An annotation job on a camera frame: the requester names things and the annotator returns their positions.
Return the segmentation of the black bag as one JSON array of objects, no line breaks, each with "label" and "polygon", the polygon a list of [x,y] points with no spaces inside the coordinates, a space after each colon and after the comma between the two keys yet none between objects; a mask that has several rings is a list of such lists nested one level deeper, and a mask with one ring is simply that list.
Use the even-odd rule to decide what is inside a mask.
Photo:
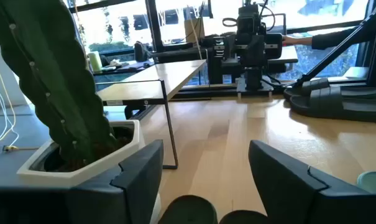
[{"label": "black bag", "polygon": [[137,41],[134,44],[134,58],[137,62],[144,62],[147,61],[151,57],[151,53],[149,52],[146,45],[142,42]]}]

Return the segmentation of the dark background desk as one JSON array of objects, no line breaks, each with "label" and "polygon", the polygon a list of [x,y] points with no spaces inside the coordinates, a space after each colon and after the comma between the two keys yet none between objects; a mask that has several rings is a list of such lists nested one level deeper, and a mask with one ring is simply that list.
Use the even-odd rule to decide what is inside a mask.
[{"label": "dark background desk", "polygon": [[153,65],[155,65],[153,60],[147,60],[145,62],[128,61],[128,62],[124,62],[122,65],[117,65],[113,67],[104,67],[100,72],[93,72],[93,75],[101,76],[101,75],[116,75],[116,74],[123,74],[123,73],[138,73]]}]

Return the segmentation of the person's forearm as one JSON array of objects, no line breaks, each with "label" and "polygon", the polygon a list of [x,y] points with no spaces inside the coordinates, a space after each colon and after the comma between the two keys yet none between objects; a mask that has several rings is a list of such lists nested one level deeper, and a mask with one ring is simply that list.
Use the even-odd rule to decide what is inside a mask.
[{"label": "person's forearm", "polygon": [[[343,40],[345,40],[348,36],[350,36],[357,27],[338,31],[338,32],[332,32],[328,34],[318,34],[312,36],[312,49],[315,50],[324,50],[326,48],[330,47],[336,47],[338,46]],[[376,26],[375,27],[369,27],[366,29],[363,33],[358,35],[356,39],[353,41],[353,44],[358,44],[362,42],[368,42],[374,39],[374,36],[376,35]]]}]

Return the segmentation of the white hexagonal plant pot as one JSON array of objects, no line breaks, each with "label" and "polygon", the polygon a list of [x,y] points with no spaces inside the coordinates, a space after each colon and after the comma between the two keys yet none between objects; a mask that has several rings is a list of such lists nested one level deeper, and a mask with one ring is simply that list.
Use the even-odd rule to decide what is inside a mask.
[{"label": "white hexagonal plant pot", "polygon": [[[118,163],[127,159],[134,153],[145,147],[144,135],[138,120],[113,121],[111,126],[115,130],[126,128],[132,131],[132,140],[125,146],[120,147],[115,152],[101,158],[80,169],[60,172],[49,171],[49,163],[54,161],[58,152],[58,145],[53,140],[49,140],[39,147],[37,151],[19,168],[17,175],[23,183],[42,189],[68,189],[90,180],[103,172],[116,167]],[[155,224],[161,210],[161,200],[159,193],[155,201],[152,219],[149,224]]]}]

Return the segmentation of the black window pillar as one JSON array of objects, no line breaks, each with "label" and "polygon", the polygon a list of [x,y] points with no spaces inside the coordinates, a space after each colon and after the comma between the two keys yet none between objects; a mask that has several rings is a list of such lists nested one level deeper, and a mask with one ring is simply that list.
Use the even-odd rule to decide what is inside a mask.
[{"label": "black window pillar", "polygon": [[163,52],[163,42],[156,7],[156,0],[145,0],[154,51]]}]

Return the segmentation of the black aluminium rig frame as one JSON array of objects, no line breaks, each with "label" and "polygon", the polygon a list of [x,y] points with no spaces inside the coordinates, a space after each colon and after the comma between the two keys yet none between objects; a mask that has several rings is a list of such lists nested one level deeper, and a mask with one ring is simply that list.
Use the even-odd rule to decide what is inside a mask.
[{"label": "black aluminium rig frame", "polygon": [[[293,88],[299,87],[303,84],[303,82],[313,81],[315,80],[315,76],[318,75],[324,68],[326,68],[334,59],[336,59],[343,51],[347,50],[351,45],[353,45],[353,41],[356,39],[358,35],[363,33],[369,27],[376,26],[376,7],[374,8],[373,12],[364,19],[358,26],[357,29],[348,36],[345,40],[343,40],[338,46],[333,47],[334,49],[325,56],[316,66],[314,66],[307,74],[302,75],[296,82],[291,83],[287,86],[276,86],[272,91],[274,94],[279,95],[283,92],[286,88]],[[374,39],[371,40],[374,42],[374,47],[376,47],[376,35]]]}]

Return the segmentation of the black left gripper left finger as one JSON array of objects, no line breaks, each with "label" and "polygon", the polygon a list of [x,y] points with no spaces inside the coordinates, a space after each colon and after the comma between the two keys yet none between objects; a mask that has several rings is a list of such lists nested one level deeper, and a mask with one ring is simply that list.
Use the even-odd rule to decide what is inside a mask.
[{"label": "black left gripper left finger", "polygon": [[163,166],[155,140],[102,174],[68,192],[71,224],[149,224]]}]

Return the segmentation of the light green cylinder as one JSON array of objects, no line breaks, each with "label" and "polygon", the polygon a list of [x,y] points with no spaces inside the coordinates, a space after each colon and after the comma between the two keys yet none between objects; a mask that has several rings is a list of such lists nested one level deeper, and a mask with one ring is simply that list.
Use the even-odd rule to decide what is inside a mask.
[{"label": "light green cylinder", "polygon": [[102,72],[102,63],[101,63],[101,57],[99,55],[98,51],[90,52],[88,53],[89,62],[91,64],[91,68],[93,72]]}]

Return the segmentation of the teal green rubber slide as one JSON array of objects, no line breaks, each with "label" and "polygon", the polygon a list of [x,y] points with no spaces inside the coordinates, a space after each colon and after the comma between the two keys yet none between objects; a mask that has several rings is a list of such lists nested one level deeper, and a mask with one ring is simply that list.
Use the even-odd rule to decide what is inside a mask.
[{"label": "teal green rubber slide", "polygon": [[364,172],[357,178],[357,186],[370,193],[376,194],[376,171]]}]

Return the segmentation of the person's hand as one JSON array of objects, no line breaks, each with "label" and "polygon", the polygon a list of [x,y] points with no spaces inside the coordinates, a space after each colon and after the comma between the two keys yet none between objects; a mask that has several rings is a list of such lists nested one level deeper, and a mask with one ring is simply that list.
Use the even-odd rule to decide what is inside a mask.
[{"label": "person's hand", "polygon": [[312,37],[292,37],[284,35],[282,38],[283,45],[312,45]]}]

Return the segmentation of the brown cardboard box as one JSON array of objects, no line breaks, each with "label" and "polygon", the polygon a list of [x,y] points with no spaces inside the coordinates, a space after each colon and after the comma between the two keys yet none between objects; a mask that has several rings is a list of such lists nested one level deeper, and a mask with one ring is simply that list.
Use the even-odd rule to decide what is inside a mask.
[{"label": "brown cardboard box", "polygon": [[198,40],[203,38],[206,34],[204,32],[204,21],[202,18],[191,19],[184,21],[186,42],[194,43],[196,42],[196,37]]}]

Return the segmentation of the green cactus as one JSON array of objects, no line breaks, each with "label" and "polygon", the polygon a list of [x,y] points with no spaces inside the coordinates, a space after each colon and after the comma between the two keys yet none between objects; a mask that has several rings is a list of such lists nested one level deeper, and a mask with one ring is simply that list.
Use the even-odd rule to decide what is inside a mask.
[{"label": "green cactus", "polygon": [[62,0],[0,0],[0,47],[64,160],[89,164],[117,149]]}]

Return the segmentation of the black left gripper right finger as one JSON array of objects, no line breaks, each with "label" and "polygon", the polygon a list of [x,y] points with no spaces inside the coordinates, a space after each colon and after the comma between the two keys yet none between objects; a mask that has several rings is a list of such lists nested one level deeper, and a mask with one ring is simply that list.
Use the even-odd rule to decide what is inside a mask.
[{"label": "black left gripper right finger", "polygon": [[376,194],[252,140],[251,173],[272,224],[376,224]]}]

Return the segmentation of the wooden shelf with black frame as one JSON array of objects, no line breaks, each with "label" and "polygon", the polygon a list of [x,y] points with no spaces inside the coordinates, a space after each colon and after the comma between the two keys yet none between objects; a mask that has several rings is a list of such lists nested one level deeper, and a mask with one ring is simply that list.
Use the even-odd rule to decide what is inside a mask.
[{"label": "wooden shelf with black frame", "polygon": [[178,169],[178,156],[173,135],[168,102],[207,64],[205,60],[160,63],[121,82],[109,82],[98,95],[105,106],[163,105],[167,117],[174,165],[164,169]]}]

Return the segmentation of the white background table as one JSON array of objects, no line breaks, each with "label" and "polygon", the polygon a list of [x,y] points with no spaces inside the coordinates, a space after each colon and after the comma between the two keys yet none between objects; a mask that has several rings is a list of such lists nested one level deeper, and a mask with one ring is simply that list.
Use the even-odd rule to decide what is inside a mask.
[{"label": "white background table", "polygon": [[271,59],[269,64],[298,63],[298,56],[294,45],[282,47],[282,54],[277,59]]}]

